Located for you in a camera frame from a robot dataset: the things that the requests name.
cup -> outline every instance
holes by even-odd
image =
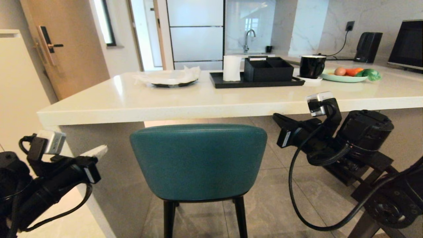
[[[299,76],[317,79],[324,70],[324,62],[326,56],[323,55],[306,55],[301,56],[301,63],[299,65]]]
[[[223,56],[223,81],[240,81],[240,65],[241,57],[237,55]]]
[[[271,45],[266,46],[266,53],[272,52],[272,48],[273,48],[273,46],[271,46]]]

egg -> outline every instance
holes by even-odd
[[[345,73],[346,73],[346,70],[343,67],[339,67],[335,69],[335,75],[344,76]]]

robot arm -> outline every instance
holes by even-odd
[[[29,175],[26,164],[13,152],[0,153],[0,234],[8,233],[15,237],[18,230],[31,231],[49,221],[70,214],[81,207],[89,198],[91,184],[100,181],[96,163],[107,151],[107,146],[97,147],[75,158],[59,155],[66,137],[63,133],[40,131],[26,136],[19,141],[21,149],[27,154],[27,160],[38,176]],[[22,142],[30,142],[26,150]],[[55,154],[51,162],[41,161],[43,154]],[[84,183],[87,192],[84,200],[76,208],[51,219],[28,227],[41,214],[76,185]],[[10,221],[10,231],[5,225]]]
[[[333,137],[342,119],[336,99],[330,92],[324,92],[307,97],[307,102],[312,116],[326,115],[326,120],[321,122],[312,118],[298,122],[273,114],[274,121],[281,127],[277,145],[298,147],[307,154],[310,164],[323,166],[345,185],[360,181],[352,197],[359,204],[364,202],[369,214],[381,224],[393,228],[409,226],[422,214],[423,158],[409,169],[398,172],[391,166],[393,160],[378,151],[394,128],[388,117],[375,111],[351,111]],[[368,168],[374,170],[363,180],[361,176]],[[292,193],[291,198],[296,208]],[[339,225],[317,227],[305,221],[299,212],[297,214],[307,226],[316,230],[338,229],[355,215]]]

black mug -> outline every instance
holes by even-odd
[[[271,46],[271,45],[266,46],[266,53],[272,52],[272,48],[273,48],[273,46]]]
[[[317,79],[324,70],[324,62],[326,56],[323,55],[306,55],[301,56],[301,63],[299,65],[299,76]]]

black plate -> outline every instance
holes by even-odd
[[[155,84],[155,83],[152,83],[152,84],[157,86],[157,87],[161,87],[161,88],[179,88],[179,87],[184,87],[184,86],[188,86],[192,83],[195,83],[195,82],[197,82],[197,80],[191,81],[191,82],[188,82],[188,83],[180,83],[180,84],[173,84],[173,85],[170,85],[170,84]]]

